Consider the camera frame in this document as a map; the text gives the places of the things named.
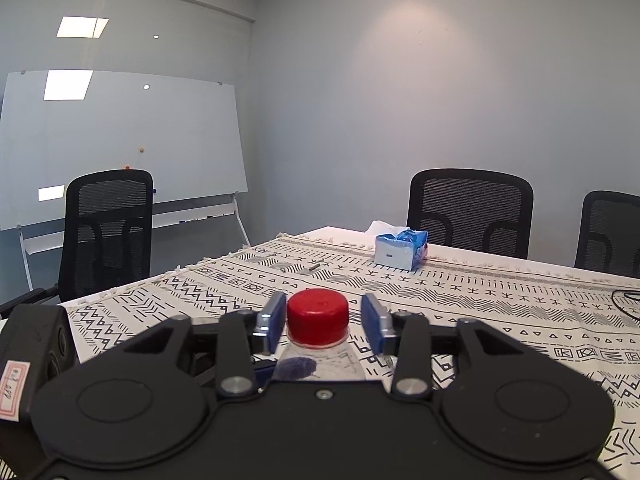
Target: mesh backrest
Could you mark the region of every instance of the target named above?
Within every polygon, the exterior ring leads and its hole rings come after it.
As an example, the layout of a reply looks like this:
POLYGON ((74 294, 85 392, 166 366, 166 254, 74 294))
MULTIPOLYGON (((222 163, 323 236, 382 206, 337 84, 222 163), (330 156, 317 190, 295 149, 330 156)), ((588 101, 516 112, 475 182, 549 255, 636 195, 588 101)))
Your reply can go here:
POLYGON ((640 197, 592 191, 582 205, 575 266, 638 278, 640 197))
POLYGON ((151 175, 142 170, 102 171, 69 184, 60 300, 149 277, 152 197, 151 175))
POLYGON ((429 242, 526 258, 533 190, 520 177, 483 170, 426 170, 411 182, 407 225, 429 242))

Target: red and white label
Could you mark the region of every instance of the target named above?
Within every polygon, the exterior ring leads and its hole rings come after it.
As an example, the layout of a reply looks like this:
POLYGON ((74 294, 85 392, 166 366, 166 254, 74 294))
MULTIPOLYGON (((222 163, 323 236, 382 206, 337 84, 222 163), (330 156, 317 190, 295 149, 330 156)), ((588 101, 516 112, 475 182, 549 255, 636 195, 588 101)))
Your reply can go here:
POLYGON ((0 378, 0 418, 18 422, 20 398, 30 363, 7 361, 0 378))

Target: plastic bottle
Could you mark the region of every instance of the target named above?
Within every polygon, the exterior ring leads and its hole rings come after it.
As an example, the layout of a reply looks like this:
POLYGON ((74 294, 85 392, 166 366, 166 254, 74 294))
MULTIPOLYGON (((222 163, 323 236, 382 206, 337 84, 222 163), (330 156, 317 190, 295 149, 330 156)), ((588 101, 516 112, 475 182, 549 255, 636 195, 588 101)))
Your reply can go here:
POLYGON ((287 336, 277 381, 363 381, 349 337, 349 303, 339 292, 308 288, 287 303, 287 336))

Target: red bottle cap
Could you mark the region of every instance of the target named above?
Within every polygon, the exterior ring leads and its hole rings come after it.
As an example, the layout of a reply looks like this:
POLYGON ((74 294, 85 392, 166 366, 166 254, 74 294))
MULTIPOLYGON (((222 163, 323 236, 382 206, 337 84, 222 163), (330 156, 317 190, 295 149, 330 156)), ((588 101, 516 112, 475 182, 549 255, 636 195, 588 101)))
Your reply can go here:
POLYGON ((344 339, 349 329, 349 303, 339 292, 308 288, 287 303, 289 338, 295 343, 327 346, 344 339))

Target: patterned tablecloth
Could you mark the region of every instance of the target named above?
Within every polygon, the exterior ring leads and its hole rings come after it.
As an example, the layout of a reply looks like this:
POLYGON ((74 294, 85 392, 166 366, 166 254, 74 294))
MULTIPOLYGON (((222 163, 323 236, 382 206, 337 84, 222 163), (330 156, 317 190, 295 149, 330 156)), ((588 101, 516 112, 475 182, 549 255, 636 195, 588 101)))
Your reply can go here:
MULTIPOLYGON (((391 371, 367 345, 360 327, 361 294, 375 293, 392 311, 424 313, 433 324, 476 317, 607 390, 616 421, 600 459, 621 478, 640 478, 640 327, 612 306, 610 280, 528 270, 427 260, 406 272, 376 266, 370 248, 285 235, 68 308, 85 360, 176 314, 219 317, 237 308, 260 308, 275 290, 291 295, 331 288, 351 303, 350 342, 371 378, 391 371), (321 265, 310 270, 316 262, 321 265)), ((640 314, 633 301, 616 299, 640 314)), ((435 383, 446 386, 453 375, 451 359, 436 356, 433 368, 435 383)))

